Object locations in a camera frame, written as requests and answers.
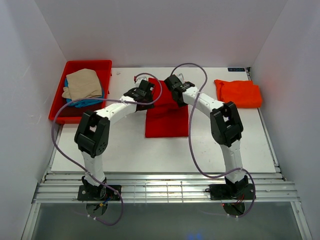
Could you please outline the red t shirt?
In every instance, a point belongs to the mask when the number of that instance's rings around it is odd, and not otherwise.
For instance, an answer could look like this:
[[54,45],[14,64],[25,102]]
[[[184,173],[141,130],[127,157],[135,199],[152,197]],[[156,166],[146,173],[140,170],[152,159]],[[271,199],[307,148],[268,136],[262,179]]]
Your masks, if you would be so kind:
[[183,138],[189,136],[189,109],[188,106],[179,107],[173,100],[163,80],[149,78],[155,85],[152,93],[160,97],[154,108],[148,109],[145,119],[146,138]]

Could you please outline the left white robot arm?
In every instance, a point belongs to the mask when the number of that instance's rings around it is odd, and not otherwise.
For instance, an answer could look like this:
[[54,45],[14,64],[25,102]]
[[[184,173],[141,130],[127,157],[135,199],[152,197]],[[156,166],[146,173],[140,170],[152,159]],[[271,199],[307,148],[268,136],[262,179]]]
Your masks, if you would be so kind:
[[129,114],[153,108],[154,87],[152,83],[134,87],[111,105],[82,115],[74,141],[87,170],[81,181],[92,199],[100,200],[106,195],[102,154],[108,146],[111,126]]

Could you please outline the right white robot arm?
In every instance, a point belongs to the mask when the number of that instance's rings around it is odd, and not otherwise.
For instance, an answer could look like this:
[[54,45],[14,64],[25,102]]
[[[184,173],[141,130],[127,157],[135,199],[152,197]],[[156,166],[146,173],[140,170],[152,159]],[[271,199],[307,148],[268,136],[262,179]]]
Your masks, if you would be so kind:
[[248,177],[242,170],[242,156],[240,151],[242,132],[244,130],[238,109],[233,102],[224,103],[201,92],[193,83],[182,82],[177,76],[166,79],[165,85],[173,100],[179,107],[192,106],[205,114],[210,120],[211,135],[220,146],[225,171],[225,192],[237,199],[244,193],[248,185]]

